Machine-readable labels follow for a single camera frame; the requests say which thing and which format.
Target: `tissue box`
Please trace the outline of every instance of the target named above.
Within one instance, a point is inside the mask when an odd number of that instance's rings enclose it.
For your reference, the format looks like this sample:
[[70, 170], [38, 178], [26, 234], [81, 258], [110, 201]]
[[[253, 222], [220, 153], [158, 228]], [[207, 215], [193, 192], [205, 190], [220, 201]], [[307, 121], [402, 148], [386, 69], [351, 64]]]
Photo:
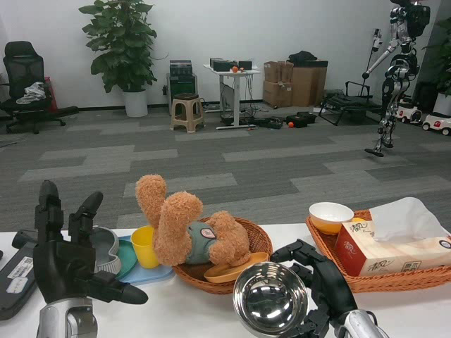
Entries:
[[434, 237], [411, 243], [379, 243], [374, 223], [343, 223], [335, 252], [351, 276], [402, 273], [451, 265], [451, 239]]

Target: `metal stand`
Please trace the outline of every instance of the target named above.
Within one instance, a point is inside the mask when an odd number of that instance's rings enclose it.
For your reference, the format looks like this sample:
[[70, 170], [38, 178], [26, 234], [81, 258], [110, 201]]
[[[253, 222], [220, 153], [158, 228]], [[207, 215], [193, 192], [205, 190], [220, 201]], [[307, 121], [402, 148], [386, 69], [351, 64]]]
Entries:
[[[219, 90], [224, 85], [224, 76], [219, 75]], [[221, 93], [219, 93], [219, 111], [223, 111]], [[236, 77], [233, 82], [233, 124], [225, 127], [216, 127], [216, 130], [254, 128], [256, 125], [240, 125], [240, 77]]]

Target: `blue plate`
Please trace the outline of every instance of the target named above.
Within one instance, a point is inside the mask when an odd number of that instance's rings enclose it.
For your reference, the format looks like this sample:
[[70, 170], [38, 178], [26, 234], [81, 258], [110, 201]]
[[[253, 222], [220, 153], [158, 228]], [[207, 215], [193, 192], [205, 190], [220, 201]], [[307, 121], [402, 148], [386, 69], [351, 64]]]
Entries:
[[[130, 236], [119, 237], [121, 241], [130, 241]], [[143, 285], [161, 280], [168, 280], [174, 276], [174, 270], [167, 265], [158, 265], [153, 269], [144, 269], [139, 263], [125, 276], [119, 278], [121, 282], [127, 282], [133, 285]]]

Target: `small toy car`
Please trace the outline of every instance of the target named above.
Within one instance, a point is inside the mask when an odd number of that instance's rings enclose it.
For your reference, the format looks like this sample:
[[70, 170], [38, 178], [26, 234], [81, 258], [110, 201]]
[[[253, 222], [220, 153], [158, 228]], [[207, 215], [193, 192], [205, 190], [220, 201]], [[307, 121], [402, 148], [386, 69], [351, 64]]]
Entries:
[[429, 129], [441, 130], [442, 134], [448, 136], [451, 134], [451, 116], [440, 113], [429, 114], [423, 122], [423, 130]]
[[422, 112], [418, 109], [418, 107], [414, 106], [410, 103], [400, 102], [400, 107], [397, 109], [396, 117], [400, 118], [402, 123], [412, 123], [419, 124], [421, 123], [421, 115]]

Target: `black office chair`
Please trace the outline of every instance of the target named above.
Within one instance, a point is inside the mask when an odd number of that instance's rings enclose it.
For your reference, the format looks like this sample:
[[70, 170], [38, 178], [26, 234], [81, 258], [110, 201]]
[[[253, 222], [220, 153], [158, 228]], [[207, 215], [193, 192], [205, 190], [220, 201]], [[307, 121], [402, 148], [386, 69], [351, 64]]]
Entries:
[[[44, 59], [37, 55], [31, 43], [27, 41], [7, 43], [3, 61], [8, 73], [9, 83], [0, 85], [9, 86], [9, 96], [11, 98], [1, 103], [0, 109], [15, 119], [12, 123], [6, 125], [6, 132], [11, 132], [13, 125], [25, 123], [33, 124], [33, 132], [35, 134], [39, 134], [36, 126], [38, 122], [58, 121], [60, 125], [66, 125], [62, 119], [56, 118], [49, 111], [52, 98], [49, 88], [45, 84]], [[17, 99], [25, 95], [25, 88], [35, 82], [44, 83], [46, 98], [28, 104], [17, 104]]]

